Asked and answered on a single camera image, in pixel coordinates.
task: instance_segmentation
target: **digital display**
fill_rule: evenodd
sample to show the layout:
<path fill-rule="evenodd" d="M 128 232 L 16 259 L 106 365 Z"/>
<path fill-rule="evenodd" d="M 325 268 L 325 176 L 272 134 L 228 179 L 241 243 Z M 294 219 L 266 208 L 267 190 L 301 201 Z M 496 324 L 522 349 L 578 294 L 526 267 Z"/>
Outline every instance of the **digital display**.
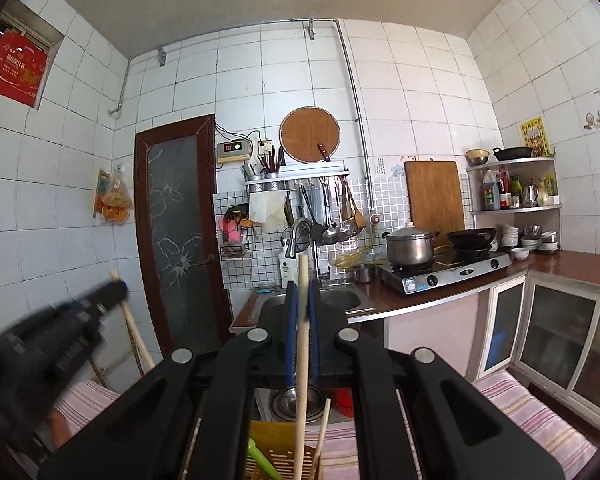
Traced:
<path fill-rule="evenodd" d="M 224 145 L 225 152 L 237 152 L 242 149 L 241 142 L 228 142 Z"/>

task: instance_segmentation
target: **pot lid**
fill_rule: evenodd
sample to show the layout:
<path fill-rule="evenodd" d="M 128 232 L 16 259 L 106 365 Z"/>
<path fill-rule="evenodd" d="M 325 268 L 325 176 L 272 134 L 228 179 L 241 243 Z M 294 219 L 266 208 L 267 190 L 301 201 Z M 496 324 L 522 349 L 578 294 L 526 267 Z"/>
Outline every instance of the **pot lid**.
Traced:
<path fill-rule="evenodd" d="M 413 222 L 407 222 L 402 229 L 389 233 L 385 238 L 391 240 L 416 240 L 418 238 L 433 238 L 438 232 L 418 229 Z"/>

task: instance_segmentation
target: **round metal bolt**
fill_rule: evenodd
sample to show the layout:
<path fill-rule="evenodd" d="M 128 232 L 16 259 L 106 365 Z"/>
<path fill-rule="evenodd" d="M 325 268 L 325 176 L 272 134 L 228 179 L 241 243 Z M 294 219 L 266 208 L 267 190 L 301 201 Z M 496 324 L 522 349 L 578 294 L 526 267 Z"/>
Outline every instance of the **round metal bolt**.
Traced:
<path fill-rule="evenodd" d="M 360 337 L 360 334 L 355 328 L 343 328 L 338 332 L 338 337 L 343 341 L 353 343 L 356 339 Z"/>
<path fill-rule="evenodd" d="M 418 348 L 413 356 L 424 364 L 433 362 L 433 359 L 436 358 L 436 355 L 433 353 L 433 351 L 428 348 Z"/>
<path fill-rule="evenodd" d="M 263 328 L 252 328 L 249 330 L 247 337 L 256 343 L 264 341 L 267 337 L 269 337 L 269 332 L 264 330 Z"/>
<path fill-rule="evenodd" d="M 178 348 L 177 350 L 173 351 L 173 354 L 171 354 L 171 359 L 173 359 L 175 362 L 181 365 L 191 361 L 192 357 L 193 354 L 188 348 Z"/>

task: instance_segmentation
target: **yellow poster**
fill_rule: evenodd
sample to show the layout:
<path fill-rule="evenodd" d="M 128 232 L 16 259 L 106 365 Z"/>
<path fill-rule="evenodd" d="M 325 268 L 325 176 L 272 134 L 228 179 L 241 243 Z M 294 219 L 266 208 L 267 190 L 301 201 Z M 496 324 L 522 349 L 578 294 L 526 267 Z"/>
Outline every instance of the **yellow poster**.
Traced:
<path fill-rule="evenodd" d="M 520 124 L 520 131 L 522 131 L 525 146 L 533 150 L 531 156 L 551 156 L 542 117 L 536 117 Z"/>

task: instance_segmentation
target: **brown countertop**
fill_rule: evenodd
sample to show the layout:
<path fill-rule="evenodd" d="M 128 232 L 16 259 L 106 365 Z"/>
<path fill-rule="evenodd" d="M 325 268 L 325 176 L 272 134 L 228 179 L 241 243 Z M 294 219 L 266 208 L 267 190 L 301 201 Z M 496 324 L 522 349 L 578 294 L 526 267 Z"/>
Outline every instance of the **brown countertop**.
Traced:
<path fill-rule="evenodd" d="M 499 282 L 506 282 L 515 276 L 524 274 L 528 270 L 600 285 L 600 254 L 560 251 L 553 256 L 548 256 L 532 253 L 526 260 L 513 260 L 513 263 L 506 269 L 496 270 L 489 274 L 465 280 L 464 282 L 410 295 L 399 294 L 392 288 L 384 285 L 380 280 L 375 280 L 365 285 L 356 285 L 368 296 L 376 309 L 369 314 L 350 318 L 349 321 L 361 322 L 396 316 L 409 310 L 419 310 L 420 308 L 445 303 L 468 294 L 477 294 Z M 232 323 L 230 327 L 231 332 L 244 332 L 256 325 L 254 322 L 249 322 L 248 319 L 255 300 L 256 294 L 253 293 Z"/>

